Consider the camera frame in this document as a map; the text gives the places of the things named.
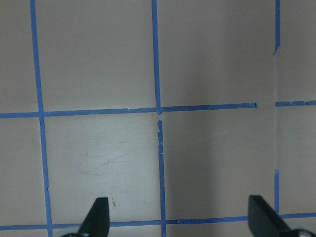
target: vertical blue tape strip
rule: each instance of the vertical blue tape strip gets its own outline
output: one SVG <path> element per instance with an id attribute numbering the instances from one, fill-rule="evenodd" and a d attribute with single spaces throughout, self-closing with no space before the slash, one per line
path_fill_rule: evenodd
<path id="1" fill-rule="evenodd" d="M 280 172 L 275 170 L 275 212 L 280 214 Z"/>
<path id="2" fill-rule="evenodd" d="M 280 32 L 280 28 L 281 28 L 281 17 L 280 17 L 280 0 L 276 0 L 276 23 L 275 23 L 275 28 L 276 28 L 276 32 L 275 32 L 275 41 L 276 41 L 276 46 L 275 46 L 275 52 L 274 55 L 277 53 L 278 48 L 280 47 L 280 38 L 281 38 L 281 32 Z"/>
<path id="3" fill-rule="evenodd" d="M 157 112 L 158 114 L 161 114 L 162 111 L 161 111 L 161 102 L 160 102 L 157 0 L 152 0 L 152 17 L 153 17 L 155 96 L 156 96 Z"/>
<path id="4" fill-rule="evenodd" d="M 31 12 L 32 43 L 33 43 L 36 90 L 37 90 L 38 108 L 39 108 L 40 142 L 41 142 L 42 165 L 43 165 L 47 232 L 48 232 L 48 237 L 52 237 L 53 231 L 52 231 L 50 195 L 49 195 L 49 190 L 48 190 L 49 179 L 48 179 L 48 165 L 47 165 L 47 152 L 46 152 L 45 119 L 44 119 L 44 112 L 43 112 L 43 98 L 42 98 L 41 82 L 40 82 L 40 59 L 39 59 L 39 47 L 38 47 L 37 25 L 36 25 L 35 0 L 30 0 L 30 12 Z"/>
<path id="5" fill-rule="evenodd" d="M 159 157 L 159 182 L 160 182 L 160 211 L 161 211 L 161 237 L 166 237 L 166 204 L 165 204 L 165 187 L 164 187 L 164 163 L 163 163 L 163 132 L 162 121 L 158 121 L 158 157 Z"/>

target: floor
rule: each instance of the floor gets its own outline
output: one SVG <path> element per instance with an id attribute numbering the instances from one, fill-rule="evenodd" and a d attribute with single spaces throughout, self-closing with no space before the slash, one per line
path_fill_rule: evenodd
<path id="1" fill-rule="evenodd" d="M 1 1 L 0 237 L 77 228 L 97 197 L 110 237 L 249 237 L 251 194 L 313 228 L 315 10 Z"/>

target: black object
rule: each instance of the black object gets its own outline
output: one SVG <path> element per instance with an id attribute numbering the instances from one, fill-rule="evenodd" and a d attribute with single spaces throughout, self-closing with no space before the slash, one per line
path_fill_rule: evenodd
<path id="1" fill-rule="evenodd" d="M 255 237 L 316 237 L 308 230 L 290 229 L 261 196 L 255 195 L 248 200 L 248 227 Z"/>
<path id="2" fill-rule="evenodd" d="M 62 237 L 107 237 L 110 230 L 109 201 L 107 197 L 98 197 L 77 233 Z"/>

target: blue grid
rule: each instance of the blue grid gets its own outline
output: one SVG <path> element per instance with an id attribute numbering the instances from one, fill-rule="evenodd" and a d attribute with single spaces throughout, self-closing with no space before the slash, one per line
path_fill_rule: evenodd
<path id="1" fill-rule="evenodd" d="M 275 0 L 276 7 L 276 24 L 275 24 L 275 52 L 276 54 L 280 46 L 280 0 Z M 159 56 L 158 56 L 158 17 L 157 17 L 157 0 L 152 0 L 152 20 L 153 20 L 153 51 L 154 51 L 154 75 L 155 75 L 155 95 L 157 106 L 150 108 L 138 109 L 100 109 L 100 110 L 75 110 L 75 111 L 44 111 L 43 99 L 41 91 L 40 80 L 40 61 L 39 49 L 37 39 L 37 26 L 36 26 L 36 5 L 35 0 L 30 0 L 30 14 L 32 26 L 32 42 L 34 53 L 34 67 L 36 78 L 36 89 L 38 99 L 38 112 L 26 113 L 2 113 L 0 119 L 4 118 L 39 118 L 40 123 L 40 138 L 41 138 L 41 152 L 42 152 L 42 166 L 43 166 L 43 180 L 44 180 L 44 193 L 45 193 L 45 208 L 46 208 L 46 225 L 12 225 L 0 226 L 2 230 L 47 230 L 48 237 L 52 237 L 53 229 L 63 229 L 70 227 L 78 227 L 80 224 L 56 224 L 52 223 L 50 195 L 49 195 L 49 176 L 47 165 L 46 153 L 46 134 L 45 134 L 45 117 L 56 116 L 75 116 L 75 115 L 90 115 L 90 114 L 129 114 L 129 113 L 152 113 L 157 112 L 161 115 L 163 112 L 179 112 L 179 111 L 199 111 L 199 110 L 226 110 L 226 109 L 248 109 L 258 108 L 257 103 L 242 103 L 242 104 L 221 104 L 221 105 L 198 105 L 198 106 L 172 106 L 162 107 L 160 101 L 160 80 L 159 80 Z M 275 102 L 275 107 L 287 106 L 311 106 L 316 105 L 316 101 L 279 101 Z M 160 220 L 149 221 L 129 221 L 129 222 L 111 222 L 112 227 L 122 226 L 148 226 L 148 225 L 161 225 L 161 236 L 166 237 L 166 225 L 178 224 L 206 224 L 206 223 L 223 223 L 223 222 L 240 222 L 247 221 L 247 216 L 237 217 L 224 217 L 224 218 L 207 218 L 207 219 L 176 219 L 167 220 L 165 211 L 165 186 L 164 186 L 164 163 L 163 163 L 163 125 L 162 120 L 158 121 L 158 159 L 159 159 L 159 182 L 160 182 Z M 278 170 L 275 171 L 275 210 L 279 213 L 279 176 Z M 316 217 L 316 213 L 294 213 L 281 215 L 284 219 L 290 218 L 309 218 Z"/>

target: metal screw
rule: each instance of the metal screw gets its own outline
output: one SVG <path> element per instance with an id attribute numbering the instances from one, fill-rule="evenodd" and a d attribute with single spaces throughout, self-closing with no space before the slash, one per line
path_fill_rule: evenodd
<path id="1" fill-rule="evenodd" d="M 312 235 L 306 231 L 299 231 L 298 236 L 299 237 L 312 237 Z"/>

